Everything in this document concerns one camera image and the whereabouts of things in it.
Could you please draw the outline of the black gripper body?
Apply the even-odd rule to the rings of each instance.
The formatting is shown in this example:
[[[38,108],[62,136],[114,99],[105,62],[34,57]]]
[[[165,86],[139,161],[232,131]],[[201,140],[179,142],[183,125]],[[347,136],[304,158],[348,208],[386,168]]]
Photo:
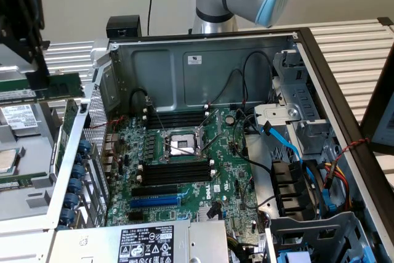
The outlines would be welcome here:
[[[42,56],[44,27],[42,0],[1,0],[1,45],[19,64],[32,64]]]

